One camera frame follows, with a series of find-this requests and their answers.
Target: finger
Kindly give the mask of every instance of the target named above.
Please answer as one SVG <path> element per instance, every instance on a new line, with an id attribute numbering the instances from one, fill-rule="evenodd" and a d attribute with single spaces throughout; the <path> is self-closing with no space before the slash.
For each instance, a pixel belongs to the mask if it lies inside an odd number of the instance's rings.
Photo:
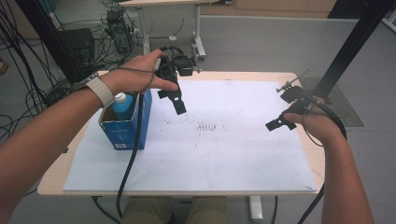
<path id="1" fill-rule="evenodd" d="M 163 80 L 161 78 L 154 78 L 154 80 L 152 81 L 151 88 L 155 88 L 155 89 L 161 89 L 164 91 L 177 91 L 178 90 L 178 85 L 171 82 L 171 81 L 167 81 L 167 80 Z"/>
<path id="2" fill-rule="evenodd" d="M 147 54 L 147 56 L 150 57 L 150 59 L 153 59 L 154 61 L 164 55 L 165 55 L 165 53 L 163 53 L 163 51 L 160 49 L 155 49 L 150 54 Z"/>
<path id="3" fill-rule="evenodd" d="M 302 117 L 301 117 L 301 115 L 298 115 L 298 114 L 286 113 L 283 115 L 283 118 L 290 122 L 293 122 L 293 123 L 301 124 L 301 122 L 302 122 Z"/>

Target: white watch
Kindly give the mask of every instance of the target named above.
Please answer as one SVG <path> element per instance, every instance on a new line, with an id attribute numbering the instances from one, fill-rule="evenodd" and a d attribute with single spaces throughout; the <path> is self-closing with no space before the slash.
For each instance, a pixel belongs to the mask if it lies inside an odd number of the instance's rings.
<path id="1" fill-rule="evenodd" d="M 75 83 L 73 85 L 73 89 L 75 91 L 81 90 L 86 87 L 89 87 L 99 97 L 103 105 L 102 108 L 106 108 L 113 103 L 113 93 L 111 93 L 108 86 L 99 79 L 98 73 L 93 73 L 81 82 Z"/>

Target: blue cardboard box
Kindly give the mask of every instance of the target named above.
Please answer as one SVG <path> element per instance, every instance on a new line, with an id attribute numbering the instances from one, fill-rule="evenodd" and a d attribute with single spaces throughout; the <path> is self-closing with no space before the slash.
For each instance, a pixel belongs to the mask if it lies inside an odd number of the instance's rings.
<path id="1" fill-rule="evenodd" d="M 131 120 L 117 120 L 113 106 L 110 105 L 102 111 L 99 118 L 99 125 L 102 127 L 107 138 L 116 150 L 134 149 L 134 140 L 137 132 L 137 115 L 139 106 L 139 94 L 131 93 L 134 97 L 134 114 Z M 142 127 L 138 149 L 144 149 L 149 126 L 149 113 L 151 110 L 151 91 L 144 94 Z"/>

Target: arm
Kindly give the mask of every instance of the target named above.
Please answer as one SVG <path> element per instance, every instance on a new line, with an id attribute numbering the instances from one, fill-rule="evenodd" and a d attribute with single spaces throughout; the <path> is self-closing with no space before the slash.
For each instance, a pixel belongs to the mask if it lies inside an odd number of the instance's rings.
<path id="1" fill-rule="evenodd" d="M 163 53 L 155 50 L 135 57 L 125 67 L 152 70 Z M 100 77 L 113 95 L 141 91 L 151 74 L 115 70 Z M 177 90 L 177 85 L 154 77 L 151 88 Z M 18 202 L 62 154 L 78 131 L 102 106 L 90 90 L 76 91 L 51 106 L 0 145 L 0 223 L 7 223 Z"/>
<path id="2" fill-rule="evenodd" d="M 300 115 L 285 114 L 284 118 L 302 123 Z M 322 223 L 374 223 L 352 149 L 338 127 L 317 108 L 305 115 L 304 126 L 325 152 Z"/>

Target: table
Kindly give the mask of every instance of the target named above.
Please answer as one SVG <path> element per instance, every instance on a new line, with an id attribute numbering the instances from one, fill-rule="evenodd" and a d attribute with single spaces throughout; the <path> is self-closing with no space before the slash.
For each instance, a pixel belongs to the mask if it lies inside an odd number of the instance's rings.
<path id="1" fill-rule="evenodd" d="M 140 20 L 140 29 L 143 36 L 143 53 L 147 54 L 150 52 L 149 49 L 149 36 L 146 31 L 146 24 L 144 22 L 145 15 L 143 8 L 152 6 L 167 6 L 167 5 L 195 5 L 195 32 L 193 37 L 195 40 L 195 47 L 197 48 L 198 58 L 204 59 L 206 57 L 204 45 L 200 36 L 200 4 L 202 3 L 214 3 L 218 0 L 133 0 L 120 2 L 121 7 L 135 7 L 138 9 L 138 15 Z"/>
<path id="2" fill-rule="evenodd" d="M 384 22 L 393 32 L 396 32 L 396 25 L 394 23 L 396 22 L 396 10 L 390 14 L 389 18 L 382 19 L 382 22 Z"/>
<path id="3" fill-rule="evenodd" d="M 249 73 L 249 72 L 201 72 L 194 74 L 192 77 L 182 77 L 181 80 L 255 80 L 255 81 L 277 81 L 283 85 L 287 80 L 292 80 L 295 75 L 292 73 Z M 78 133 L 76 138 L 69 145 L 67 153 L 61 155 L 58 160 L 52 164 L 43 176 L 39 186 L 38 193 L 42 195 L 86 195 L 91 196 L 89 191 L 65 191 L 64 183 L 71 168 L 72 161 L 78 143 L 81 140 L 87 125 Z M 314 145 L 299 126 L 297 128 L 299 138 L 302 142 L 305 156 L 308 160 L 317 188 L 319 189 L 324 180 L 324 155 L 320 147 Z M 95 195 L 114 195 L 112 191 L 96 191 Z M 233 195 L 256 195 L 257 192 L 235 192 Z M 125 195 L 136 195 L 133 192 L 125 192 Z"/>

